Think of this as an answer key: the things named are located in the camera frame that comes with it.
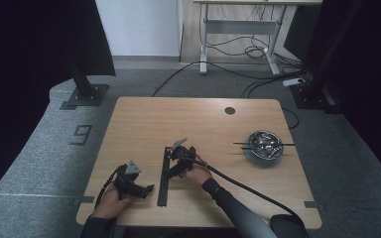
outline hand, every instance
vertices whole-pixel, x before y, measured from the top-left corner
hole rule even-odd
[[[107,190],[104,192],[100,203],[95,207],[94,212],[92,212],[91,217],[111,219],[118,216],[128,205],[132,203],[134,199],[130,196],[119,200],[119,195],[111,184]]]
[[[212,175],[208,169],[198,164],[193,164],[190,171],[182,173],[182,177],[185,177],[196,182],[199,185],[202,185],[207,179],[212,178]]]

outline white wall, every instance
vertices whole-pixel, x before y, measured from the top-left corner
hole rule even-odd
[[[113,56],[180,55],[182,0],[96,0]]]

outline desk leg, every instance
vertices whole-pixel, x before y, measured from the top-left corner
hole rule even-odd
[[[206,48],[206,28],[208,26],[208,4],[203,4],[204,17],[201,29],[202,47],[200,49],[200,74],[206,74],[206,60],[207,60],[207,48]]]
[[[277,44],[278,35],[280,34],[281,25],[283,25],[284,14],[286,14],[287,5],[281,7],[280,16],[277,20],[277,26],[274,30],[274,35],[271,36],[271,42],[269,47],[265,49],[265,55],[267,57],[268,63],[274,75],[280,74],[280,70],[277,67],[277,62],[274,56],[274,48]]]

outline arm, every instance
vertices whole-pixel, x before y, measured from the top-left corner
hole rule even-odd
[[[222,208],[242,237],[277,238],[258,215],[220,186],[206,168],[193,165],[192,170],[187,171],[184,176],[200,184],[212,196],[212,199]]]
[[[100,204],[95,207],[94,212],[88,217],[82,229],[81,238],[104,238],[107,237],[107,230],[115,224],[115,217],[118,216],[129,204],[131,197],[119,200],[119,194],[113,184],[104,192]]]

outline person's right hand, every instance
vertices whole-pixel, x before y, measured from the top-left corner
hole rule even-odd
[[[182,173],[181,176],[190,179],[199,185],[202,185],[206,180],[212,178],[211,172],[198,164],[193,164],[191,170]]]

